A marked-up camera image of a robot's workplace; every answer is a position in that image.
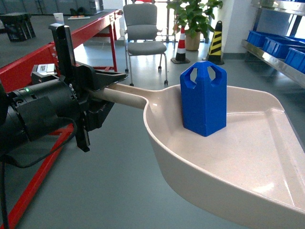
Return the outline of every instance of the dustpan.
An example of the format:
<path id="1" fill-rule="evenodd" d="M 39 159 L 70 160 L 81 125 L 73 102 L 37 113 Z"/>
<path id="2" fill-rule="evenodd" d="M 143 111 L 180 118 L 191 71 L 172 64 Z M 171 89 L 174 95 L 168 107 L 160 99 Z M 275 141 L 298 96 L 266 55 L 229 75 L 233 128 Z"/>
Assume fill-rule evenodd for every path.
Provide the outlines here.
<path id="1" fill-rule="evenodd" d="M 271 94 L 228 86 L 227 126 L 207 137 L 183 127 L 180 85 L 91 96 L 144 110 L 162 175 L 187 201 L 250 228 L 304 228 L 305 154 Z"/>

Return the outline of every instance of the chair seat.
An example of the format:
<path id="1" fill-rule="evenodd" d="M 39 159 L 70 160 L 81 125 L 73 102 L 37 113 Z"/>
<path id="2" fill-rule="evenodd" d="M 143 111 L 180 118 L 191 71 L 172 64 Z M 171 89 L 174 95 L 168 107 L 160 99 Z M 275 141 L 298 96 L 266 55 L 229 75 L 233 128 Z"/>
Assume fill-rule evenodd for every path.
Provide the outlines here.
<path id="1" fill-rule="evenodd" d="M 166 46 L 162 42 L 142 42 L 128 43 L 128 52 L 131 55 L 156 55 L 166 51 Z"/>

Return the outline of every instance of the green leaves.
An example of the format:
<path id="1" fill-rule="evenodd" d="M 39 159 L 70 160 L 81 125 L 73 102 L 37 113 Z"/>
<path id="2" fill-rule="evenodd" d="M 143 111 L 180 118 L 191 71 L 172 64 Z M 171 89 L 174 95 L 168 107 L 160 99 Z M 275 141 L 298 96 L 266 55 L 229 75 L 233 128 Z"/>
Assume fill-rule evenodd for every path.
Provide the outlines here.
<path id="1" fill-rule="evenodd" d="M 177 0 L 168 3 L 167 8 L 174 10 L 178 26 L 188 25 L 189 29 L 185 32 L 191 37 L 195 37 L 196 32 L 200 31 L 207 38 L 208 31 L 214 31 L 209 19 L 215 19 L 213 9 L 222 6 L 222 0 Z"/>

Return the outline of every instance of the metal shelf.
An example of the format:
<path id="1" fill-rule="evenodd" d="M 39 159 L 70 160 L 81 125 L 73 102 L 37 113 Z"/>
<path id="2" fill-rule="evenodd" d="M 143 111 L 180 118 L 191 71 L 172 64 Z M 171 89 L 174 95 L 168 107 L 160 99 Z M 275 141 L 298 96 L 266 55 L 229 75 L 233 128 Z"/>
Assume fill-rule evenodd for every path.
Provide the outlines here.
<path id="1" fill-rule="evenodd" d="M 252 0 L 251 4 L 262 9 L 305 16 L 305 3 L 302 2 L 281 0 Z"/>
<path id="2" fill-rule="evenodd" d="M 272 55 L 264 52 L 260 48 L 250 44 L 246 40 L 242 41 L 243 47 L 245 47 L 250 53 L 272 66 L 279 72 L 283 73 L 296 83 L 298 83 L 301 87 L 305 88 L 305 74 L 301 73 L 297 69 L 291 67 L 280 59 L 273 57 Z"/>

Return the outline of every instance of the chair backrest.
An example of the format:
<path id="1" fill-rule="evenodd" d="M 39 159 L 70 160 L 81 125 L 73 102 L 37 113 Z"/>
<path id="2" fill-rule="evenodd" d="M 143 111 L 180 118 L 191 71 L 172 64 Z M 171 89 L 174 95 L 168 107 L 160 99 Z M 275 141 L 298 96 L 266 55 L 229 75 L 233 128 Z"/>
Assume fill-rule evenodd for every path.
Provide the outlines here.
<path id="1" fill-rule="evenodd" d="M 123 7 L 128 39 L 153 40 L 157 36 L 157 7 L 153 4 L 130 4 Z"/>

